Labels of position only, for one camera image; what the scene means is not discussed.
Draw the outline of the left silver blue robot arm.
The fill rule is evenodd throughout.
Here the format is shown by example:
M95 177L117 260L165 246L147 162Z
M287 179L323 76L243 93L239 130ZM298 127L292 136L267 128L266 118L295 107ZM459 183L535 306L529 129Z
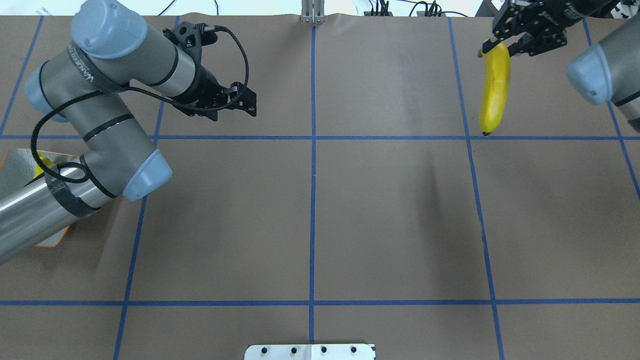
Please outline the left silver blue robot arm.
M222 25L180 22L157 30L116 0L87 0L71 21L71 41L25 83L25 95L42 113L29 150L41 173L1 201L1 262L34 248L111 200L144 198L171 180L173 171L121 98L137 92L170 104L188 117L217 121L222 110L255 117L244 48L243 82L228 87L202 64L203 47ZM89 151L48 166L38 153L50 120L70 123Z

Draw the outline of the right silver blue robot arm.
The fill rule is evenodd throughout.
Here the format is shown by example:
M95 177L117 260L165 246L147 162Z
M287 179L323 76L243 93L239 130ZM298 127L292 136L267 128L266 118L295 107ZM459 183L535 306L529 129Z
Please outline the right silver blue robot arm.
M585 18L611 13L616 0L506 0L492 22L492 37L478 57L494 48L507 59L531 57L567 44L567 29ZM589 103L610 101L639 130L639 16L590 45L566 68L567 79Z

